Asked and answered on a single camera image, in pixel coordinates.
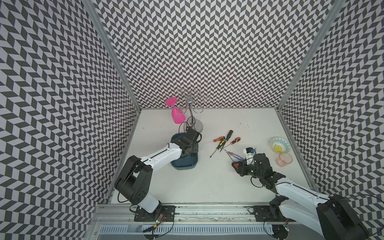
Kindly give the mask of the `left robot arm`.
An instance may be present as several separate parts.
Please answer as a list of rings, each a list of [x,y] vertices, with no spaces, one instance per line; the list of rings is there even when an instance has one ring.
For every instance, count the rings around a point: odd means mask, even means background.
[[[201,140],[200,132],[188,129],[153,154],[141,158],[129,157],[115,182],[118,194],[149,214],[157,213],[160,210],[161,202],[149,191],[152,174],[172,161],[195,153]]]

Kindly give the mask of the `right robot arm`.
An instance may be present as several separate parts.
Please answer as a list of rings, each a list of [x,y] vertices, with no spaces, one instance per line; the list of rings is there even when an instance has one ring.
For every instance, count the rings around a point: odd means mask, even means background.
[[[232,167],[240,176],[259,180],[262,187],[275,194],[268,207],[254,206],[252,212],[257,222],[281,222],[273,229],[273,238],[286,239],[290,221],[312,229],[326,240],[367,240],[370,237],[346,198],[320,194],[294,183],[274,171],[265,154],[232,162]]]

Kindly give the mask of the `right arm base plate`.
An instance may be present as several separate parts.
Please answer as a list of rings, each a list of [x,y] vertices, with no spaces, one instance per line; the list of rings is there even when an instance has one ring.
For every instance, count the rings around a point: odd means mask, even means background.
[[[252,206],[256,222],[285,222],[287,218],[282,215],[276,206]]]

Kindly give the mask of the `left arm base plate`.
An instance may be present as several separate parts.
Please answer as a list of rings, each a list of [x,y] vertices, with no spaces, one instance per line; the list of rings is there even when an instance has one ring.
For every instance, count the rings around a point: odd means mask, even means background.
[[[153,213],[149,213],[141,207],[136,209],[135,222],[154,223],[159,217],[165,217],[165,222],[173,222],[175,218],[176,206],[159,205]]]

